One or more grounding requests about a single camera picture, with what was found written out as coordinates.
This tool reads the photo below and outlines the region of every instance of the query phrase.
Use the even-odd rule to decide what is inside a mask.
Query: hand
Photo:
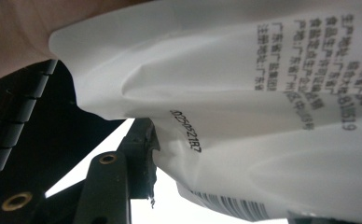
[[[0,0],[0,77],[55,56],[53,31],[147,0]]]

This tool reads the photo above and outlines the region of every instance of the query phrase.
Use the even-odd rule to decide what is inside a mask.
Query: metal grommet
[[[112,162],[114,162],[116,160],[117,160],[116,155],[106,154],[106,155],[103,155],[103,157],[99,159],[99,162],[101,164],[107,165],[107,164],[112,163]]]
[[[22,192],[15,194],[3,202],[1,208],[6,212],[11,212],[23,208],[33,199],[33,194],[30,192]]]

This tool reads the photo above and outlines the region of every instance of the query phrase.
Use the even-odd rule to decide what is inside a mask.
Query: wrinkled plastic
[[[362,222],[362,1],[157,1],[55,32],[78,105],[151,118],[182,196]]]

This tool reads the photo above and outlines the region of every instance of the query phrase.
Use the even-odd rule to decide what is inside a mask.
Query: barcode
[[[263,203],[249,202],[246,200],[194,191],[192,191],[192,193],[201,198],[204,205],[208,208],[219,213],[238,217],[247,221],[270,219]]]

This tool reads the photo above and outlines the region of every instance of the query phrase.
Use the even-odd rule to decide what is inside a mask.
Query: black ribbed tube
[[[0,172],[4,169],[11,149],[17,144],[23,125],[33,112],[36,99],[40,98],[49,75],[57,61],[51,60],[23,68],[15,87],[6,90],[0,106]]]

